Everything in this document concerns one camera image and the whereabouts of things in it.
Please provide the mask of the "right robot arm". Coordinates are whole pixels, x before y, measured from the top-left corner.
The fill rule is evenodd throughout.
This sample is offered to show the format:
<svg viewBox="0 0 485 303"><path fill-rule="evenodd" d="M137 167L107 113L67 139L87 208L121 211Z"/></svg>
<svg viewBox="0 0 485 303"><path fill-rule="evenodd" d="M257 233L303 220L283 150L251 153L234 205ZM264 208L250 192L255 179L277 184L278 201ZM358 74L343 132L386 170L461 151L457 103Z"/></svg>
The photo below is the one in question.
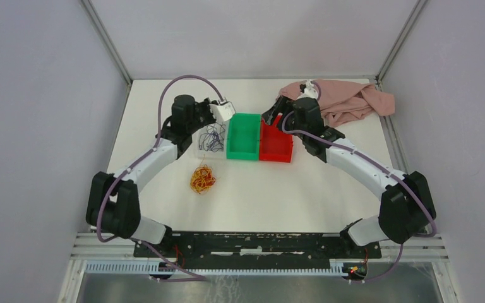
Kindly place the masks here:
<svg viewBox="0 0 485 303"><path fill-rule="evenodd" d="M343 133L326 125L315 98L280 96L261 119L297 136L310 155L343 170L379 199L377 215L343 229L339 248L344 256L354 258L372 242L403 244L411 237L424 237L425 227L431 229L427 237L435 235L436 210L426 177L393 169L363 153Z"/></svg>

